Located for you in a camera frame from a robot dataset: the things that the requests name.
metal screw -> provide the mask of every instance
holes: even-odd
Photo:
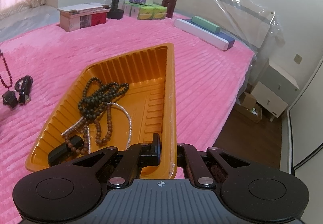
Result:
[[[113,177],[109,180],[109,182],[112,184],[112,185],[122,185],[123,183],[125,183],[125,180],[123,177]]]
[[[213,179],[211,179],[210,177],[200,177],[198,179],[198,183],[204,186],[211,185],[213,183]]]

box with red panel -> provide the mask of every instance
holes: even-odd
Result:
[[[84,3],[58,8],[59,26],[67,32],[106,22],[108,5]]]

transparent water tank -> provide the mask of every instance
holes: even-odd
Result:
[[[122,10],[124,0],[106,0],[105,4],[111,7],[110,11]]]

nightstand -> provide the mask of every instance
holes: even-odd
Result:
[[[279,117],[298,93],[296,80],[272,60],[267,61],[251,92],[257,102],[273,114],[270,121]]]

white drawer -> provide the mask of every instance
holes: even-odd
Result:
[[[257,99],[259,104],[271,112],[275,117],[279,117],[288,106],[286,102],[261,82],[257,83],[251,94]]]

